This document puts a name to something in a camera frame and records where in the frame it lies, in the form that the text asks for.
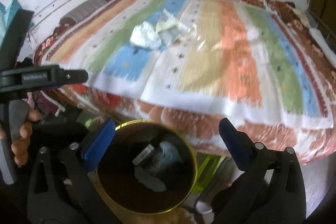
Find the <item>finger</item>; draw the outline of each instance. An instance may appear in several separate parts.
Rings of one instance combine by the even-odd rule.
[[[38,112],[34,109],[30,109],[29,110],[29,113],[27,115],[27,120],[28,121],[32,121],[32,122],[37,122],[39,121],[41,118],[40,118],[40,115],[38,114]]]
[[[23,154],[15,155],[14,161],[17,165],[25,165],[28,161],[28,152],[26,151]]]
[[[12,151],[15,155],[23,154],[27,151],[28,147],[30,145],[30,138],[14,141],[12,143]]]
[[[22,138],[26,139],[32,135],[33,125],[31,122],[26,121],[20,128],[20,135]]]
[[[3,140],[4,138],[6,138],[6,134],[0,125],[0,140]]]

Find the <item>bed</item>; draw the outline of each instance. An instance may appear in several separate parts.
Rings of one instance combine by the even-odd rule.
[[[218,123],[228,117],[269,149],[300,162],[336,150],[336,71],[294,13],[276,0],[104,0],[80,22],[64,16],[36,49],[35,65],[84,68],[84,85],[47,91],[119,122],[152,119],[197,152],[227,155]],[[134,26],[168,10],[196,36],[158,50],[134,47]]]

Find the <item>blue clamp pad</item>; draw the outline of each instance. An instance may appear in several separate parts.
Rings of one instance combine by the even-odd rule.
[[[237,167],[241,171],[248,170],[252,155],[253,142],[244,132],[239,132],[227,118],[219,122],[219,135],[224,141]]]
[[[84,161],[83,167],[87,172],[93,171],[98,166],[98,163],[113,140],[115,132],[116,125],[114,121],[109,120],[88,149],[81,153]]]

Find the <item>orange stripe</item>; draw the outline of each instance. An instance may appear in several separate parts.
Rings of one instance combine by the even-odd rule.
[[[261,94],[255,60],[251,55],[250,44],[244,23],[236,13],[233,3],[221,4],[221,43],[224,51],[221,78],[222,96],[238,103],[248,102],[261,106]]]
[[[133,5],[137,0],[122,0],[111,9],[104,12],[86,27],[80,29],[55,52],[51,57],[53,62],[69,62],[73,54],[88,40],[95,35],[105,24],[112,20],[127,7]]]

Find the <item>black tool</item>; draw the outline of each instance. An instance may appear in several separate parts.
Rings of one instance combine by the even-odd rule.
[[[108,148],[114,129],[114,122],[107,121],[100,133],[87,133],[80,144],[69,144],[61,151],[46,147],[40,149],[28,192],[27,213],[33,224],[122,224],[87,175]],[[60,165],[63,171],[57,172]],[[77,206],[69,202],[63,178],[71,181]]]
[[[0,170],[6,184],[17,180],[11,144],[21,138],[19,130],[30,110],[21,99],[27,98],[27,92],[82,83],[88,79],[85,70],[63,70],[58,65],[15,69],[33,14],[18,10],[0,47],[0,123],[6,134],[0,142]]]
[[[221,120],[219,133],[245,174],[214,198],[213,224],[303,223],[305,185],[294,149],[268,150],[260,142],[253,143],[246,133],[237,131],[227,118]],[[273,175],[267,185],[264,177],[271,169]]]

